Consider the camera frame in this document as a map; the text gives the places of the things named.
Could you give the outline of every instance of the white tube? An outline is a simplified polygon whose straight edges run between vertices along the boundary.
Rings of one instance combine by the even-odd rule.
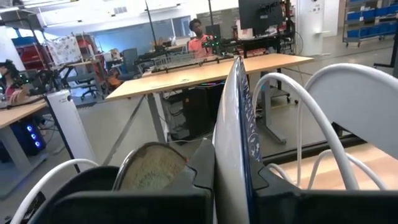
[[[293,184],[293,182],[292,182],[292,180],[290,179],[290,177],[289,177],[289,176],[285,173],[285,171],[284,171],[280,166],[278,166],[277,164],[268,164],[268,165],[266,166],[266,168],[276,170],[276,171],[278,172],[278,174],[280,174],[280,176],[281,176],[283,179],[285,179],[285,180],[287,180],[289,183]]]
[[[315,161],[315,163],[313,164],[313,167],[312,167],[310,182],[308,183],[309,190],[312,188],[312,185],[315,180],[315,176],[317,175],[318,167],[319,167],[319,164],[321,163],[321,160],[329,154],[333,154],[330,149],[319,153],[318,159]],[[368,175],[370,177],[370,179],[373,180],[373,182],[379,187],[380,190],[387,190],[387,185],[366,164],[364,164],[362,161],[353,157],[350,154],[346,154],[346,155],[348,156],[348,159],[353,164],[357,165],[366,175]]]
[[[301,102],[304,102],[305,105],[308,106],[311,114],[314,116],[315,120],[321,127],[322,133],[325,135],[326,140],[329,142],[329,145],[333,152],[333,155],[336,158],[336,162],[337,162],[338,168],[341,172],[341,176],[343,178],[346,189],[358,190],[359,187],[358,187],[358,183],[355,179],[354,171],[349,164],[349,160],[347,158],[347,155],[344,152],[344,148],[341,145],[340,140],[338,139],[338,136],[336,135],[335,131],[331,127],[331,124],[329,123],[328,118],[323,113],[323,111],[321,110],[321,108],[319,107],[317,102],[304,89],[304,87],[302,87],[300,84],[298,84],[296,81],[294,81],[292,78],[290,78],[286,75],[283,75],[283,74],[280,74],[277,72],[268,73],[267,75],[264,75],[263,77],[260,78],[260,80],[257,82],[257,85],[254,89],[254,95],[253,95],[253,101],[252,101],[254,111],[256,110],[257,98],[258,98],[258,94],[260,92],[261,86],[263,86],[263,84],[266,81],[270,80],[271,78],[274,78],[278,81],[282,81],[282,82],[288,84],[288,86],[290,86],[293,89],[293,91],[298,94],[298,96],[302,99],[302,100],[300,100],[300,103],[299,103],[299,109],[300,109]]]
[[[55,174],[57,174],[62,169],[75,164],[88,164],[93,167],[98,167],[98,164],[88,160],[88,159],[72,159],[66,162],[59,164],[58,166],[54,167],[50,172],[46,173],[38,183],[30,190],[30,192],[26,195],[25,199],[19,205],[17,212],[15,213],[14,217],[11,220],[11,224],[20,224],[22,219],[25,216],[27,209],[29,208],[30,204],[35,199],[36,195],[40,192],[44,184],[46,184],[50,178],[52,178]]]

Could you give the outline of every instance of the person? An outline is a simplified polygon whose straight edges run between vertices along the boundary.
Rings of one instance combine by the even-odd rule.
[[[29,96],[29,90],[26,85],[22,85],[20,88],[14,88],[13,77],[19,75],[18,69],[15,67],[11,60],[6,60],[4,63],[0,63],[0,74],[1,83],[5,87],[4,95],[8,104],[14,105],[24,101]],[[45,131],[45,119],[41,115],[33,114],[32,119],[37,123],[40,133],[44,136]]]
[[[207,41],[208,35],[203,33],[200,20],[193,19],[190,21],[189,29],[196,34],[196,37],[188,43],[188,50],[194,53],[195,58],[211,56],[211,48],[204,48],[201,46],[203,42]]]

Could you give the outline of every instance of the gray floor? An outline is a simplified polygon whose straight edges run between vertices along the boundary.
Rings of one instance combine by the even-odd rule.
[[[300,66],[301,71],[305,73],[314,73],[317,70],[334,63],[359,63],[372,66],[374,62],[389,63],[392,52],[392,40],[387,39],[379,42],[378,40],[363,42],[360,48],[347,48],[341,43],[341,36],[329,37],[325,39],[324,53],[330,55],[317,58],[315,62]],[[380,68],[381,70],[392,73],[390,68]],[[301,83],[300,75],[288,70],[282,70],[286,75],[291,76]],[[302,75],[304,82],[309,78],[308,75]],[[86,129],[88,139],[95,151],[98,161],[101,163],[108,156],[109,151],[119,137],[123,127],[130,117],[135,106],[138,104],[139,98],[131,100],[120,100],[110,103],[97,103],[90,108],[82,108],[79,110],[81,120]],[[269,155],[275,152],[296,147],[296,117],[297,110],[295,105],[287,105],[285,98],[274,100],[272,110],[272,122],[277,124],[280,130],[287,136],[287,144],[276,144],[267,134],[260,135],[262,155]],[[323,140],[319,127],[314,123],[309,113],[304,113],[303,118],[303,143],[311,143]],[[46,135],[47,140],[51,138],[52,133]],[[149,113],[147,102],[144,100],[142,106],[137,112],[137,116],[123,139],[118,150],[110,160],[111,165],[120,165],[125,156],[133,149],[140,145],[156,141],[155,130]],[[184,156],[190,156],[195,152],[199,142],[190,142],[183,146],[174,145]],[[7,199],[0,201],[0,223],[1,218],[13,214],[29,192],[29,190],[45,175],[50,169],[56,165],[69,159],[67,151],[62,148],[62,140],[58,133],[54,133],[47,147],[49,158],[41,164],[36,170],[25,180],[20,186],[13,191]],[[43,193],[46,197],[51,196],[66,180],[76,174],[71,167],[62,171],[61,174],[54,177],[51,183],[47,184]]]

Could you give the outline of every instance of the woman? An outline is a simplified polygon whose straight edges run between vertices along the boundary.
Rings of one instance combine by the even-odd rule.
[[[29,90],[26,85],[23,85],[21,88],[15,88],[13,86],[13,78],[19,75],[19,71],[11,60],[7,59],[6,62],[0,63],[0,74],[2,75],[1,82],[5,87],[4,95],[6,96],[8,104],[14,105],[22,102],[29,96]],[[32,115],[32,119],[37,123],[40,133],[45,135],[45,120],[43,117],[41,115]]]

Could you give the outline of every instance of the white curved frame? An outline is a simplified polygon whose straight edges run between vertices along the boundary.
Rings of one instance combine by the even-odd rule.
[[[319,153],[318,158],[313,164],[312,167],[312,172],[311,172],[311,177],[310,177],[310,182],[308,183],[308,189],[310,190],[312,188],[313,182],[315,180],[315,176],[317,175],[318,167],[319,164],[321,163],[321,160],[325,158],[325,156],[333,154],[330,149],[325,150],[321,153]],[[348,156],[348,159],[355,165],[357,165],[368,177],[373,180],[373,182],[379,187],[380,190],[387,190],[387,185],[371,170],[367,165],[365,165],[362,161],[359,159],[353,157],[350,154],[346,154]]]
[[[253,93],[253,101],[252,101],[253,110],[254,111],[256,110],[256,105],[257,105],[256,102],[259,92],[261,90],[261,86],[263,86],[263,84],[265,84],[265,82],[270,79],[276,79],[278,81],[282,81],[288,84],[293,89],[293,91],[296,92],[298,96],[302,99],[300,100],[300,102],[303,101],[305,105],[307,105],[311,114],[314,116],[315,120],[321,127],[321,130],[325,135],[326,140],[329,142],[333,155],[336,158],[336,162],[341,172],[341,176],[343,178],[346,189],[358,190],[359,189],[358,182],[356,181],[354,171],[349,164],[349,160],[344,152],[344,148],[341,145],[340,140],[338,139],[338,136],[336,135],[334,129],[332,128],[328,118],[323,113],[321,108],[318,106],[317,102],[312,98],[312,96],[295,80],[277,72],[268,73],[267,75],[260,78],[260,80],[257,82],[257,85]],[[298,129],[297,133],[298,135],[301,135],[301,129]],[[298,158],[300,157],[300,164],[299,164],[300,171],[298,170],[297,172],[298,174],[297,181],[299,181],[299,179],[301,179],[301,150],[299,151],[299,149],[297,150],[297,157]]]
[[[319,168],[319,164],[321,163],[321,160],[325,158],[325,156],[333,154],[330,149],[325,150],[321,153],[319,153],[318,158],[316,159],[313,167],[312,167],[312,172],[310,176],[310,182],[308,183],[307,189],[310,190],[312,188],[312,185],[314,183],[315,177],[317,176],[317,171]],[[350,154],[346,154],[348,156],[349,161],[351,161],[353,164],[358,166],[368,177],[373,180],[373,182],[379,187],[380,190],[387,190],[387,185],[362,161],[359,159],[353,157]],[[282,170],[280,166],[277,164],[268,164],[267,165],[268,169],[274,169],[278,172],[278,174],[291,184],[294,184],[293,181],[290,179],[290,177],[285,173],[285,171]]]
[[[88,160],[88,159],[72,159],[66,162],[63,162],[59,164],[58,166],[54,167],[52,170],[50,170],[48,173],[46,173],[39,181],[38,183],[30,190],[30,192],[26,195],[25,199],[22,201],[22,203],[19,205],[17,212],[15,213],[14,217],[11,220],[11,224],[20,224],[22,219],[25,216],[25,213],[27,209],[29,208],[30,204],[33,202],[33,199],[35,199],[36,195],[40,192],[42,187],[52,178],[55,176],[58,172],[60,172],[62,169],[75,165],[75,164],[88,164],[93,167],[98,167],[98,164]]]
[[[338,63],[316,72],[304,88],[330,121],[398,159],[398,79],[365,65]],[[299,103],[300,130],[301,114],[302,104]],[[301,133],[297,137],[301,150]]]

